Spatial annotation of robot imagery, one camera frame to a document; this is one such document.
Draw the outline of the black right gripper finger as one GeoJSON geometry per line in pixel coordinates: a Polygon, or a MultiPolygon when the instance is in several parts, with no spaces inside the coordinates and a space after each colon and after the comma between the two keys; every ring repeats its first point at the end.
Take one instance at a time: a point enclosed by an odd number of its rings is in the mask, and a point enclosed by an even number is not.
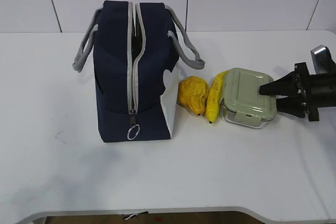
{"type": "Polygon", "coordinates": [[[300,98],[285,97],[277,99],[277,111],[304,118],[304,106],[300,98]]]}
{"type": "Polygon", "coordinates": [[[296,73],[292,71],[276,81],[260,86],[259,94],[270,96],[295,96],[297,95],[297,90],[296,73]]]}

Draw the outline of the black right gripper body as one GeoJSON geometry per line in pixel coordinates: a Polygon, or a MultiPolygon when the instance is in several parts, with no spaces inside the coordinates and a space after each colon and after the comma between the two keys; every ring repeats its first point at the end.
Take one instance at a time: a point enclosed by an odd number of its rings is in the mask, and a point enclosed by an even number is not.
{"type": "Polygon", "coordinates": [[[335,107],[335,73],[309,74],[305,62],[295,64],[302,104],[310,122],[319,121],[318,108],[335,107]]]}

